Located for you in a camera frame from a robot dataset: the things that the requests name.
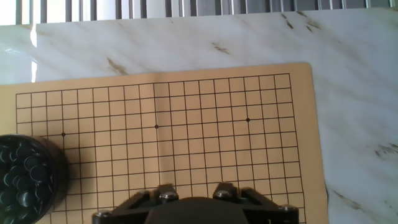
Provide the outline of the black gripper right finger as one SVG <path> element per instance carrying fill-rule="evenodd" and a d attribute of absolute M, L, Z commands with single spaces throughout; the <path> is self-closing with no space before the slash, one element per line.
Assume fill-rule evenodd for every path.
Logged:
<path fill-rule="evenodd" d="M 237 208 L 233 215 L 244 217 L 247 223 L 299 224 L 299 209 L 290 204 L 278 205 L 250 187 L 237 188 L 220 182 L 213 193 L 220 200 Z"/>

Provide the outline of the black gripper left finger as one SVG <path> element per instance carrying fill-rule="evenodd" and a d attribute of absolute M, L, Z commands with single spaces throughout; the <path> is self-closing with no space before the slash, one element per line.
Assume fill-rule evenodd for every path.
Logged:
<path fill-rule="evenodd" d="M 113 210 L 99 210 L 92 215 L 92 224 L 145 223 L 149 212 L 158 205 L 179 199 L 172 184 L 143 190 L 128 198 Z"/>

